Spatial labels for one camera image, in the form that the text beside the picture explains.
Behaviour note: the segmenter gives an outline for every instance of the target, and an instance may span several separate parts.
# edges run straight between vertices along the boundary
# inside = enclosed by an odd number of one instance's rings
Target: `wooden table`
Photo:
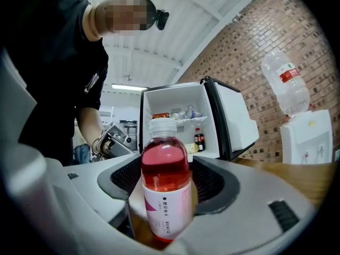
[[[322,204],[337,166],[335,163],[320,165],[264,163],[242,158],[237,158],[232,162],[264,170],[282,178],[304,194],[316,207]]]

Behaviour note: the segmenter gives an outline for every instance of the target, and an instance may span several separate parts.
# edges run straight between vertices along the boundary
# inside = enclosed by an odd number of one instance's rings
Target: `ceiling light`
[[[120,89],[120,90],[143,91],[147,89],[145,87],[127,86],[127,85],[119,85],[119,84],[112,84],[111,86],[113,89]]]

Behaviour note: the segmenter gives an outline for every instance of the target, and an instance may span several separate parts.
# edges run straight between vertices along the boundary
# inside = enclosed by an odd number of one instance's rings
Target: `black shirt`
[[[87,0],[18,1],[8,19],[5,46],[37,101],[19,141],[69,165],[74,119],[81,108],[99,109],[108,56],[102,40],[84,36]]]

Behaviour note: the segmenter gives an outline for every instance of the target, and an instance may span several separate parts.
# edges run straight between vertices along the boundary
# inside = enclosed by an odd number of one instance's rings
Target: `mini fridge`
[[[249,118],[242,94],[236,88],[209,76],[200,82],[148,88],[141,94],[140,120],[138,124],[139,150],[151,139],[148,123],[152,115],[192,109],[202,117],[176,120],[176,137],[184,144],[194,143],[195,129],[205,138],[205,150],[188,154],[232,160],[259,138],[257,124]]]

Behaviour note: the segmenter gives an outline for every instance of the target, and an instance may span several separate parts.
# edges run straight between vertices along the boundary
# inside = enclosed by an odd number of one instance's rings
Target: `soy sauce bottle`
[[[206,149],[206,145],[204,142],[204,135],[201,133],[201,130],[199,127],[196,128],[196,134],[194,137],[195,137],[195,143],[199,147],[198,152],[204,151]]]

